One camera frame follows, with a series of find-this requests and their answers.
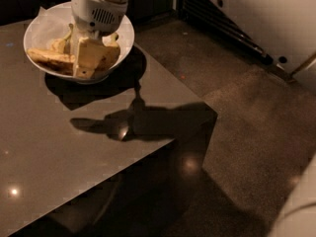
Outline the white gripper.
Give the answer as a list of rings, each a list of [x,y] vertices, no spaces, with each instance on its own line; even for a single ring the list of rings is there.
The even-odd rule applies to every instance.
[[[128,0],[71,0],[74,21],[69,41],[71,54],[76,54],[73,76],[98,78],[106,71],[97,70],[98,33],[113,33],[127,10]]]

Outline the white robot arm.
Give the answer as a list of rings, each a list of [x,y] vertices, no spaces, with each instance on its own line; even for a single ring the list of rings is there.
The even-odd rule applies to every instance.
[[[204,20],[149,23],[137,42],[218,114],[189,205],[161,237],[316,237],[315,0],[202,0],[272,58]]]

